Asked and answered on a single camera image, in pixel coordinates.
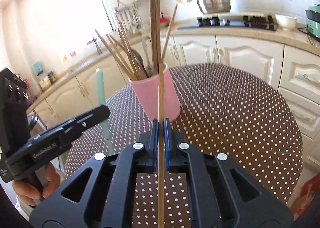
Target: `utensil holder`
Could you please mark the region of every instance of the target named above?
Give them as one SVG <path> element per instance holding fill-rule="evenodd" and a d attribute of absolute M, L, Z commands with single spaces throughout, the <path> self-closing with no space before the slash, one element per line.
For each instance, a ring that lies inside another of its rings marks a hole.
<path fill-rule="evenodd" d="M 141 107 L 150 121 L 158 118 L 158 75 L 150 78 L 131 81 L 130 85 L 136 94 Z M 180 114 L 180 103 L 173 85 L 170 70 L 164 65 L 164 118 L 174 121 Z"/>

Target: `hand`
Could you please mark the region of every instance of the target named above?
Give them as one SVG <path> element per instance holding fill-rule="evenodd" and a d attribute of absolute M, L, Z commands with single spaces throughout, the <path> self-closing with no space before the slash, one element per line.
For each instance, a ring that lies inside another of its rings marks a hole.
<path fill-rule="evenodd" d="M 43 189 L 42 196 L 46 199 L 60 186 L 60 176 L 51 163 L 46 165 L 45 175 L 48 183 Z M 40 199 L 40 192 L 27 182 L 13 180 L 12 188 L 19 199 L 27 205 L 35 206 L 33 199 Z"/>

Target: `round table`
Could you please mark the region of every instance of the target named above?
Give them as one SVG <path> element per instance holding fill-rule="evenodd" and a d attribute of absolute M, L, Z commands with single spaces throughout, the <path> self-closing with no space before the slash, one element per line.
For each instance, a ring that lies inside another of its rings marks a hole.
<path fill-rule="evenodd" d="M 219 64 L 170 69 L 181 113 L 171 122 L 185 141 L 206 154 L 226 153 L 281 202 L 290 198 L 302 171 L 302 139 L 284 100 L 271 86 L 250 73 Z M 132 88 L 126 86 L 106 100 L 116 153 L 150 130 Z M 66 161 L 71 175 L 96 152 L 107 148 L 100 126 L 73 143 Z M 157 227 L 156 175 L 136 181 L 132 227 Z M 165 227 L 189 227 L 185 175 L 165 176 Z"/>

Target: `white cloth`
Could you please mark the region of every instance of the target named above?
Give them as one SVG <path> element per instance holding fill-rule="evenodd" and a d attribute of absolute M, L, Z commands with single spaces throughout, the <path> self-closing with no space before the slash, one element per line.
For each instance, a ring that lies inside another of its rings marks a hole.
<path fill-rule="evenodd" d="M 62 173 L 59 169 L 56 169 L 56 172 L 59 174 L 60 176 L 60 183 L 62 183 L 63 181 L 66 180 L 66 175 L 64 173 Z M 17 203 L 15 205 L 16 209 L 19 211 L 19 213 L 21 213 L 21 215 L 27 220 L 29 221 L 29 216 L 33 210 L 33 208 L 27 204 L 25 204 L 24 202 L 22 202 L 19 197 L 17 196 Z"/>

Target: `white kitchen cabinet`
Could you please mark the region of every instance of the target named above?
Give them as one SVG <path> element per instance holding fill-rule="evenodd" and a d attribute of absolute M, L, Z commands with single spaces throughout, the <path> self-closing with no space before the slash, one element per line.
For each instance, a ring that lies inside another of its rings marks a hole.
<path fill-rule="evenodd" d="M 94 106 L 98 106 L 97 68 L 103 71 L 103 85 L 106 99 L 126 85 L 122 73 L 113 57 L 103 59 L 84 72 L 79 73 L 76 75 L 76 78 Z"/>
<path fill-rule="evenodd" d="M 303 161 L 320 169 L 320 133 L 310 142 L 303 151 Z"/>
<path fill-rule="evenodd" d="M 46 100 L 40 102 L 34 110 L 44 124 L 46 124 L 47 128 L 53 127 L 61 121 Z"/>
<path fill-rule="evenodd" d="M 320 57 L 286 45 L 280 86 L 320 104 Z"/>
<path fill-rule="evenodd" d="M 93 108 L 93 104 L 75 77 L 55 90 L 46 100 L 62 121 Z"/>
<path fill-rule="evenodd" d="M 220 63 L 252 73 L 278 89 L 283 44 L 243 37 L 216 38 Z"/>
<path fill-rule="evenodd" d="M 164 43 L 165 43 L 166 37 L 161 37 L 161 54 L 163 51 Z M 165 52 L 164 61 L 165 64 L 167 64 L 169 67 L 179 66 L 181 65 L 178 51 L 176 48 L 176 45 L 174 43 L 173 37 L 169 37 L 167 50 Z"/>
<path fill-rule="evenodd" d="M 216 40 L 212 35 L 175 36 L 181 65 L 218 63 Z"/>
<path fill-rule="evenodd" d="M 278 92 L 286 100 L 300 132 L 315 138 L 320 131 L 320 105 L 281 87 Z"/>

